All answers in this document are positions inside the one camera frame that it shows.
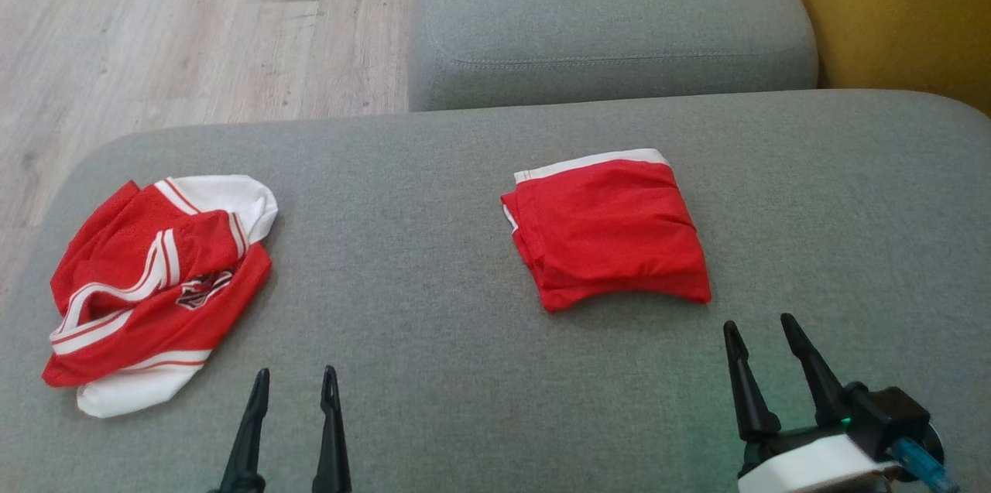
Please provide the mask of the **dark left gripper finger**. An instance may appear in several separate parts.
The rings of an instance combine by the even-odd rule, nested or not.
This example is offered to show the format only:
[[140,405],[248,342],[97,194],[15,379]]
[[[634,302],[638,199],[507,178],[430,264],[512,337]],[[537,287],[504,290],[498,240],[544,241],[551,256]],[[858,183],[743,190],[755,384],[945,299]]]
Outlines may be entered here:
[[263,493],[266,480],[258,472],[262,423],[268,412],[270,372],[259,370],[219,485],[219,493]]
[[327,365],[320,393],[324,425],[312,493],[351,493],[351,472],[335,368]]

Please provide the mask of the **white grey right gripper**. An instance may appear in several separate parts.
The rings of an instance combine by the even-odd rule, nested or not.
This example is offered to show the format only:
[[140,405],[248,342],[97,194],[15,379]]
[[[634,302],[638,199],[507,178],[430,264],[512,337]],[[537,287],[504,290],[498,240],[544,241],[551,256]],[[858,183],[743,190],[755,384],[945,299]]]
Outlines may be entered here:
[[790,352],[802,365],[819,426],[781,432],[748,363],[748,349],[732,320],[723,324],[730,387],[740,440],[746,441],[739,493],[891,493],[903,477],[901,465],[876,461],[849,436],[852,422],[838,377],[814,347],[796,317],[780,321]]

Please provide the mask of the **red white sports jersey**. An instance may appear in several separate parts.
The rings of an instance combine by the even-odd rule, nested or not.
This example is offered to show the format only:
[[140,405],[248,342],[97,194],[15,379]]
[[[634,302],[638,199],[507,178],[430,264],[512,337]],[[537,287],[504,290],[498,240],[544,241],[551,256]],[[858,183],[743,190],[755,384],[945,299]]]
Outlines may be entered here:
[[124,183],[68,243],[50,289],[60,323],[40,374],[93,418],[170,401],[268,281],[279,205],[246,175]]

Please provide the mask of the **red shorts white waistband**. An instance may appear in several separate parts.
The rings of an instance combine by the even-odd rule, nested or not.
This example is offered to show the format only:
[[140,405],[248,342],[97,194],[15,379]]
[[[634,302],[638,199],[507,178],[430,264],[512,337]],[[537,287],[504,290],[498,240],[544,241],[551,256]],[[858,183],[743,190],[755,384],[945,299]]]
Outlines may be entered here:
[[696,225],[658,150],[584,156],[519,171],[514,182],[502,212],[547,312],[605,293],[711,302]]

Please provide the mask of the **large grey sofa seat cushion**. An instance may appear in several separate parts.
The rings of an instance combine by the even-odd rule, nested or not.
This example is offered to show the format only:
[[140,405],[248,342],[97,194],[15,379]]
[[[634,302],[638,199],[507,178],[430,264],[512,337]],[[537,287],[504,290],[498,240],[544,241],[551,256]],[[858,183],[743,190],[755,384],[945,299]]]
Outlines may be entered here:
[[[714,300],[546,313],[500,196],[638,148],[671,163]],[[268,285],[176,398],[89,418],[40,379],[57,261],[122,183],[202,173],[275,194]],[[736,493],[726,320],[783,426],[814,419],[783,312],[842,381],[912,395],[962,489],[991,493],[991,120],[814,90],[130,135],[65,179],[0,310],[0,493],[205,493],[263,367],[266,493],[309,493],[327,364],[358,492]]]

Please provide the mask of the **yellow upholstered backrest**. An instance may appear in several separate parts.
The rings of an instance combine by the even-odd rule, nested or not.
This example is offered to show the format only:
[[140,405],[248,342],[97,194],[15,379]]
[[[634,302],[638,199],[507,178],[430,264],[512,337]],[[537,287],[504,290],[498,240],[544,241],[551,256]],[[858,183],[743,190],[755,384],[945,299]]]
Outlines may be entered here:
[[907,90],[991,117],[991,0],[803,0],[823,88]]

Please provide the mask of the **grey stitched-seam sofa cushion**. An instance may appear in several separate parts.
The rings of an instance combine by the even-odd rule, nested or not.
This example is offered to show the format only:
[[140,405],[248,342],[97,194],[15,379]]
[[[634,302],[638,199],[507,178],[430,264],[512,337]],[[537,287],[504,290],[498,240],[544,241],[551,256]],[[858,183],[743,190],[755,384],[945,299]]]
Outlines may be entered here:
[[802,0],[414,0],[411,111],[811,90]]

